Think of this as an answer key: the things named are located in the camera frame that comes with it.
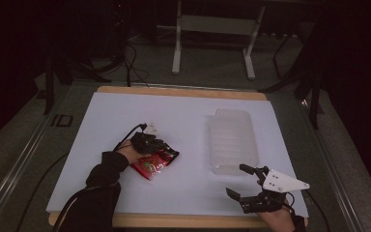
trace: transparent box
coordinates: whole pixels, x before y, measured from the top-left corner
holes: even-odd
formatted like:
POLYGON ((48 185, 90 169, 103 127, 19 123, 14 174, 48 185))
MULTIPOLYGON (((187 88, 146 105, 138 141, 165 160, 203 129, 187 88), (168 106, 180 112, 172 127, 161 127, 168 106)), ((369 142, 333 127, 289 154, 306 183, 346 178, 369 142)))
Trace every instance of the transparent box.
POLYGON ((258 165, 251 116, 244 110, 218 109, 210 122, 213 173, 244 175, 240 164, 258 165))

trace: human hand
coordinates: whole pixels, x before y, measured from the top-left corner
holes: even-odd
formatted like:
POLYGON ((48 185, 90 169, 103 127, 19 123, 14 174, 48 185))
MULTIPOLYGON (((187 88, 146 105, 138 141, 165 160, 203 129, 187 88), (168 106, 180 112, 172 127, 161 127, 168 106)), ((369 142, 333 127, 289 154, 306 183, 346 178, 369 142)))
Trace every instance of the human hand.
POLYGON ((290 210, 287 207, 274 212, 257 213, 257 215, 274 232, 293 232, 295 230, 294 222, 291 219, 290 210))
POLYGON ((151 154, 142 155, 138 153, 131 145, 130 140, 123 142, 122 146, 117 150, 118 153, 122 154, 128 159, 128 164, 136 162, 138 159, 149 157, 151 154))

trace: robotic hand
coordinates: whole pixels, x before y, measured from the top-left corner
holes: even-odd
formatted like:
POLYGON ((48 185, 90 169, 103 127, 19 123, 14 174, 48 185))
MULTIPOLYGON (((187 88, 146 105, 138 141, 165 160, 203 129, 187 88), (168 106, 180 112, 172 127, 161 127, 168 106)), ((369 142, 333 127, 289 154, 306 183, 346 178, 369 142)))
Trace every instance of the robotic hand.
POLYGON ((309 189, 307 183, 280 172, 269 170, 266 166, 254 168, 246 164, 241 164, 240 170, 251 175, 255 173, 259 178, 259 184, 263 190, 257 196, 241 197, 239 193, 226 188, 228 196, 240 202, 245 214, 274 212, 282 209, 283 206, 288 207, 291 212, 295 214, 294 209, 285 203, 287 192, 291 190, 309 189))

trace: dark background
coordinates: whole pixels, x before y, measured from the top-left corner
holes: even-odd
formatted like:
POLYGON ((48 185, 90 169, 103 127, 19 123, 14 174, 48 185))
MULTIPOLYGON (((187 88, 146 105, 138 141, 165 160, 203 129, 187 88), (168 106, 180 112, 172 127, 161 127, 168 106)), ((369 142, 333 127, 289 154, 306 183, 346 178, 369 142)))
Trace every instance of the dark background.
MULTIPOLYGON (((84 2, 89 6, 96 1, 80 3, 84 2)), ((198 9, 193 2, 200 3, 189 2, 191 5, 185 5, 186 11, 198 9)), ((48 30, 48 34, 45 33, 47 30, 42 31, 50 28, 43 28, 46 23, 53 26, 51 23, 55 21, 50 20, 53 16, 51 10, 59 9, 57 4, 60 2, 0 1, 0 129, 37 94, 34 78, 43 72, 48 41, 65 44, 65 49, 77 60, 87 59, 88 55, 104 48, 98 48, 102 36, 89 39, 84 36, 84 28, 75 26, 84 22, 68 7, 58 12, 65 16, 65 21, 58 21, 58 25, 63 27, 57 28, 69 32, 66 33, 68 36, 59 37, 65 35, 57 34, 59 31, 48 30)), ((131 28, 148 34, 150 38, 154 37, 156 25, 175 24, 176 1, 137 0, 131 4, 131 28)), ((93 10, 84 4, 80 8, 89 12, 93 10)), ((234 8, 217 3, 216 11, 210 14, 234 16, 241 11, 242 16, 253 17, 243 5, 236 4, 234 8)), ((97 13, 101 16, 96 20, 108 20, 106 15, 110 12, 103 14, 101 9, 97 9, 97 13)), ((309 8, 271 5, 264 15, 261 32, 281 36, 290 33, 296 22, 314 20, 316 15, 309 8)), ((328 1, 324 5, 296 69, 308 67, 309 62, 321 59, 324 61, 321 63, 324 67, 323 88, 329 92, 332 104, 371 175, 371 1, 328 1)))

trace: person's left hand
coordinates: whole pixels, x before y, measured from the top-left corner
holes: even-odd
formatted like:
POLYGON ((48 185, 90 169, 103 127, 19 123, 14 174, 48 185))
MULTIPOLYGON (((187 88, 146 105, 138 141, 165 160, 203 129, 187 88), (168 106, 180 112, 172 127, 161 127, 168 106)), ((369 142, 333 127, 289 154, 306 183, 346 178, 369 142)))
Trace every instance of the person's left hand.
POLYGON ((120 146, 120 148, 117 150, 117 152, 120 153, 120 154, 122 154, 123 156, 125 156, 128 159, 128 163, 129 164, 134 163, 135 161, 137 161, 140 158, 146 158, 146 157, 149 157, 150 156, 150 154, 142 155, 142 154, 138 153, 133 148, 133 146, 131 145, 129 139, 126 140, 122 144, 122 146, 120 146))

